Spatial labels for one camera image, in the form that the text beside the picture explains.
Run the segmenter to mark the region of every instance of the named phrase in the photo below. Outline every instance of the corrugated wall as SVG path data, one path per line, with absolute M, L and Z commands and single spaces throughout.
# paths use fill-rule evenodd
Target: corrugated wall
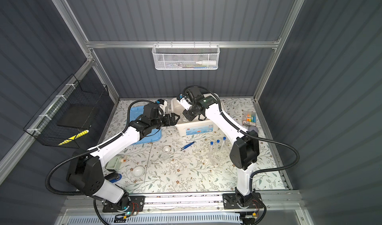
M 261 96 L 315 224 L 380 223 L 381 41 L 381 0 L 306 0 Z
M 0 157 L 44 101 L 86 60 L 51 0 L 0 0 Z M 44 186 L 72 150 L 34 143 L 0 185 L 1 224 L 53 224 L 65 200 Z M 52 183 L 73 189 L 58 170 Z
M 90 41 L 277 40 L 293 0 L 67 0 Z
M 0 0 L 0 157 L 86 60 L 51 0 Z
M 151 49 L 95 49 L 121 98 L 175 97 L 189 85 L 253 95 L 272 49 L 221 49 L 218 70 L 156 70 Z
M 67 0 L 90 41 L 274 41 L 294 0 Z M 95 49 L 121 98 L 192 84 L 251 96 L 271 49 L 222 49 L 216 71 L 158 71 L 148 49 Z

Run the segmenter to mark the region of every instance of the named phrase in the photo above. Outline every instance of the label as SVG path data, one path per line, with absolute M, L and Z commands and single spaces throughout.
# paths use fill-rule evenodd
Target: label
M 256 123 L 255 123 L 255 122 L 247 122 L 247 121 L 243 121 L 243 125 L 247 125 L 247 126 L 255 126 Z
M 212 131 L 213 131 L 213 124 L 205 125 L 201 127 L 190 127 L 190 128 L 186 128 L 186 135 L 207 133 Z

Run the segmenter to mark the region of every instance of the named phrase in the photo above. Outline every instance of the white robotic arm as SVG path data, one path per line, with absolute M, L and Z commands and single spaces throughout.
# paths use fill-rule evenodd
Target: white robotic arm
M 235 120 L 233 120 L 226 112 L 222 112 L 232 123 L 234 123 L 237 127 L 239 127 L 241 130 L 246 131 L 244 127 L 239 125 Z M 219 111 L 219 105 L 217 103 L 214 103 L 209 106 L 208 109 L 206 109 L 206 117 L 213 121 L 226 135 L 226 137 L 230 140 L 231 144 L 233 145 L 237 138 L 243 137 L 243 134 L 238 132 L 234 127 L 232 127 L 220 114 Z M 254 167 L 256 166 L 256 163 L 251 163 L 246 170 L 237 168 L 237 190 L 242 195 L 248 195 L 251 193 L 252 188 L 250 188 L 249 181 L 251 173 L 253 172 Z
M 203 114 L 213 121 L 231 141 L 230 159 L 237 167 L 238 176 L 236 197 L 238 203 L 244 206 L 244 204 L 251 201 L 252 180 L 250 176 L 256 166 L 257 156 L 259 155 L 259 142 L 253 139 L 257 137 L 257 133 L 251 131 L 249 134 L 252 137 L 248 137 L 239 132 L 247 130 L 233 120 L 226 112 L 220 111 L 218 101 L 215 98 L 212 96 L 204 97 L 198 86 L 186 88 L 183 94 L 179 95 L 177 99 L 185 108 L 183 115 L 189 121 Z M 188 97 L 191 104 L 186 101 L 186 97 Z
M 89 148 L 88 151 L 92 152 L 87 156 L 72 160 L 67 181 L 87 196 L 97 196 L 113 204 L 118 203 L 117 207 L 124 208 L 124 204 L 128 203 L 128 193 L 104 179 L 102 168 L 120 151 L 138 142 L 153 129 L 175 125 L 179 116 L 174 113 L 165 114 L 166 104 L 167 102 L 160 99 L 156 103 L 145 105 L 143 114 L 138 120 L 128 121 L 127 127 L 122 132 Z

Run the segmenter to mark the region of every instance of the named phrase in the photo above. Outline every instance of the white plastic storage box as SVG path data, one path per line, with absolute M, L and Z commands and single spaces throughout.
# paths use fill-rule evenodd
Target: white plastic storage box
M 219 54 L 219 46 L 152 47 L 155 69 L 158 70 L 215 70 L 218 68 Z
M 224 103 L 222 103 L 222 110 L 225 111 Z M 207 132 L 214 132 L 219 129 L 215 123 L 211 120 L 206 119 L 205 121 L 199 121 L 196 117 L 193 121 L 189 122 L 182 114 L 184 107 L 176 100 L 176 98 L 171 99 L 171 112 L 180 115 L 178 123 L 175 125 L 178 128 L 180 136 L 188 136 L 193 134 L 201 134 Z

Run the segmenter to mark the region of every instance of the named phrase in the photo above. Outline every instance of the metal mounting plate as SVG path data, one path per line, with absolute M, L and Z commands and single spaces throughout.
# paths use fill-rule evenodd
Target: metal mounting plate
M 138 212 L 142 212 L 145 196 L 130 196 L 130 199 L 133 203 L 138 204 Z M 108 204 L 103 206 L 102 212 L 118 212 L 118 211 L 116 211 L 112 207 L 112 204 L 108 203 Z
M 256 196 L 261 200 L 261 195 L 259 193 L 255 193 Z M 236 196 L 234 193 L 229 194 L 223 194 L 223 201 L 224 201 L 224 209 L 241 209 L 242 207 L 239 206 L 239 204 L 236 202 Z M 252 200 L 253 203 L 251 203 L 246 208 L 253 208 L 253 209 L 260 209 L 263 208 L 263 205 L 256 199 Z

